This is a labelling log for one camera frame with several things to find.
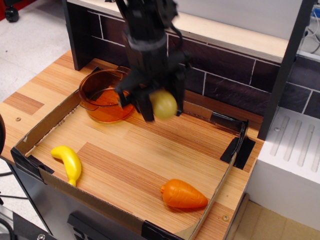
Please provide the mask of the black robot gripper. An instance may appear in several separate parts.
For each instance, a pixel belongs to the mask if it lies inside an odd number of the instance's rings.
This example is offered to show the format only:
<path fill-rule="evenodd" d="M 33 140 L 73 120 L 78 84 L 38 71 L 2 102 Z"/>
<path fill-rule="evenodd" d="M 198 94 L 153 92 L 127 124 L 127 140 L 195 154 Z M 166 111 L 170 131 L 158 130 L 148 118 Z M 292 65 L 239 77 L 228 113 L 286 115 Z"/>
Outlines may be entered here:
<path fill-rule="evenodd" d="M 176 116 L 179 117 L 183 112 L 186 75 L 191 69 L 192 54 L 175 48 L 168 55 L 166 39 L 154 42 L 126 39 L 124 42 L 130 73 L 115 88 L 120 106 L 132 104 L 145 122 L 153 122 L 150 94 L 164 88 L 174 96 Z"/>

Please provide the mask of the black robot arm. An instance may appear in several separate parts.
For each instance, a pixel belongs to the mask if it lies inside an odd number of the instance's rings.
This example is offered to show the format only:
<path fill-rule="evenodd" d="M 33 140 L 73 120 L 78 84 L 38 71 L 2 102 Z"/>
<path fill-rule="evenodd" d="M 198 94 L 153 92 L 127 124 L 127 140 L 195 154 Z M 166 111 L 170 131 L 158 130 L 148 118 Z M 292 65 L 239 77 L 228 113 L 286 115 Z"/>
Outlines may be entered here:
<path fill-rule="evenodd" d="M 155 118 L 151 95 L 168 91 L 177 104 L 176 116 L 183 112 L 186 77 L 192 55 L 181 51 L 183 35 L 174 26 L 178 15 L 173 0 L 118 0 L 126 22 L 123 32 L 130 72 L 116 87 L 119 104 L 129 104 L 146 122 Z"/>

